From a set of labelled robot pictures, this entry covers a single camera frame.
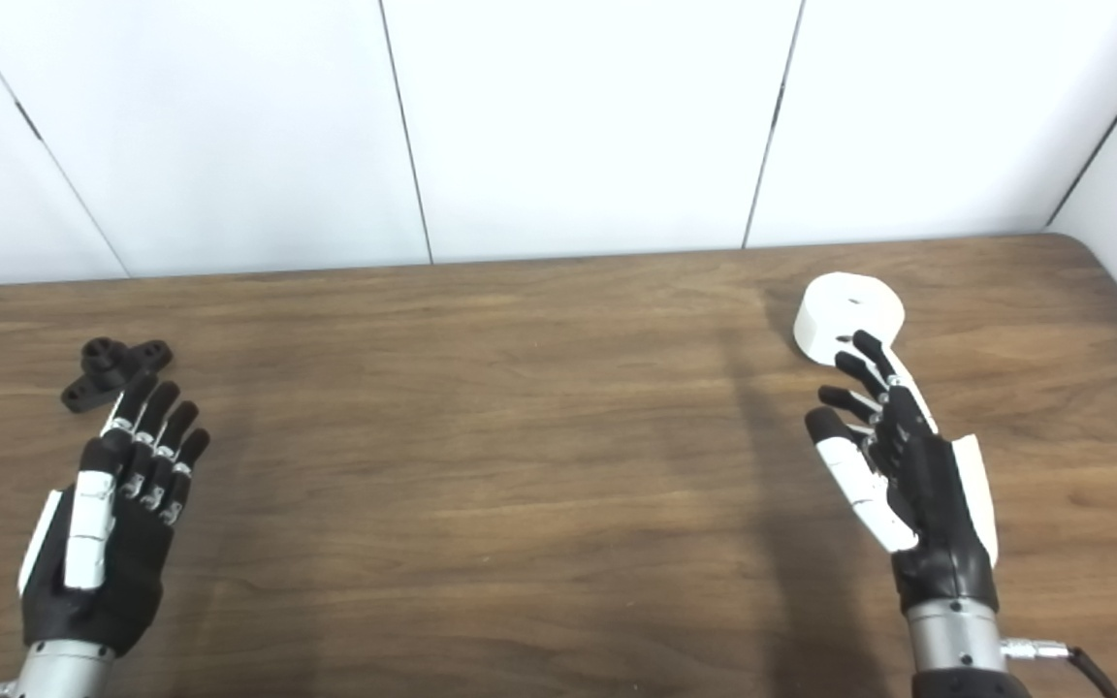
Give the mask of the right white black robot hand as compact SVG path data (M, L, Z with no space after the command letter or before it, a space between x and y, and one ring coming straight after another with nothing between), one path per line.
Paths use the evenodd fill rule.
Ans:
M901 609L968 599L997 611L992 501L978 495L970 443L942 434L877 336L855 332L836 367L863 390L820 386L804 426L852 513L890 555Z

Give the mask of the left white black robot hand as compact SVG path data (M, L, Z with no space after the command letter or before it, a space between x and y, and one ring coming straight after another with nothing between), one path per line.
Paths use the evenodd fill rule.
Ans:
M155 375L120 394L28 543L17 580L25 646L75 641L123 657L139 643L211 441L198 415L176 383Z

